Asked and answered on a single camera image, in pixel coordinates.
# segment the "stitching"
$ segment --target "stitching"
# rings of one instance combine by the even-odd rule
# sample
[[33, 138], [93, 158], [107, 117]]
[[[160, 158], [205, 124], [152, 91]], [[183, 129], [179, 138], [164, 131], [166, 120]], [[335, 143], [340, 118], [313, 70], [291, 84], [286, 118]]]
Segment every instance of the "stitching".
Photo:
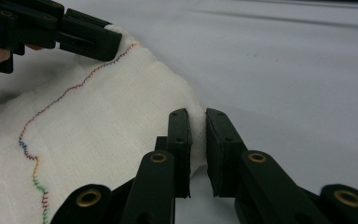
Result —
[[47, 110], [49, 110], [53, 105], [57, 104], [63, 97], [65, 97], [65, 95], [73, 90], [76, 90], [78, 88], [81, 88], [84, 86], [84, 84], [86, 84], [86, 82], [93, 77], [98, 71], [100, 71], [102, 68], [109, 66], [111, 64], [115, 64], [118, 61], [120, 61], [121, 58], [123, 58], [124, 56], [126, 56], [126, 54], [130, 51], [130, 49], [136, 47], [139, 45], [139, 42], [134, 42], [132, 44], [130, 44], [126, 51], [122, 54], [120, 54], [114, 61], [110, 62], [110, 63], [105, 63], [101, 66], [96, 67], [94, 70], [92, 70], [89, 75], [79, 84], [76, 84], [75, 86], [72, 86], [68, 89], [66, 89], [62, 95], [60, 95], [56, 100], [54, 100], [52, 103], [50, 103], [49, 105], [47, 105], [45, 108], [43, 108], [42, 110], [38, 111], [31, 119], [29, 119], [25, 125], [22, 128], [21, 134], [19, 136], [19, 146], [23, 149], [23, 153], [24, 156], [30, 160], [30, 161], [35, 161], [35, 165], [34, 165], [34, 170], [32, 173], [32, 183], [34, 185], [34, 187], [40, 191], [42, 193], [42, 208], [43, 208], [43, 212], [42, 212], [42, 224], [48, 224], [48, 210], [49, 210], [49, 203], [48, 203], [48, 189], [47, 187], [45, 187], [44, 185], [42, 185], [39, 180], [38, 180], [38, 169], [39, 169], [39, 164], [40, 164], [40, 157], [34, 154], [31, 154], [30, 151], [28, 150], [28, 146], [26, 145], [26, 143], [24, 142], [23, 138], [24, 135], [27, 131], [28, 126], [34, 122], [39, 116], [41, 116], [43, 113], [45, 113]]

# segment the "white cloth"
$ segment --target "white cloth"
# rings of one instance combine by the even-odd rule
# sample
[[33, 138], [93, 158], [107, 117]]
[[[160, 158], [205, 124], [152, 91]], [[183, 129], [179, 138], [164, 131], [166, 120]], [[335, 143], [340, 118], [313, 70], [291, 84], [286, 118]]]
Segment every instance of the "white cloth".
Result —
[[123, 34], [111, 63], [75, 56], [60, 78], [0, 105], [0, 224], [49, 223], [73, 190], [133, 178], [179, 108], [190, 117], [192, 171], [205, 163], [204, 109], [191, 87], [109, 28]]

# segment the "white towel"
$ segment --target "white towel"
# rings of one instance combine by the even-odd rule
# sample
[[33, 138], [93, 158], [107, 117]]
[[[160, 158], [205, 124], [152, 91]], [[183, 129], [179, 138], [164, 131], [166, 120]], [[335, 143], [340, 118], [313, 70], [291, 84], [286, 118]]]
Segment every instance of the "white towel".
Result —
[[186, 108], [194, 172], [205, 163], [204, 109], [191, 87], [127, 32], [110, 63], [75, 56], [62, 76], [0, 105], [0, 224], [49, 223], [75, 189], [115, 189]]

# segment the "white surface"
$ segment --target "white surface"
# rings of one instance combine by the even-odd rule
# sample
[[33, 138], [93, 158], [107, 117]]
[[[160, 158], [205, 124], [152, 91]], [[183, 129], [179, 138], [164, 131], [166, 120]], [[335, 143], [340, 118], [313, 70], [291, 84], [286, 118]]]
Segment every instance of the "white surface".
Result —
[[[226, 112], [248, 148], [269, 153], [299, 186], [315, 193], [331, 183], [358, 189], [358, 5], [60, 2], [128, 29], [206, 106]], [[17, 57], [16, 73], [0, 75], [0, 102], [56, 76], [71, 57], [61, 50]], [[38, 75], [42, 70], [51, 77]], [[178, 202], [176, 216], [213, 223], [196, 218], [214, 205], [192, 207], [192, 196]]]

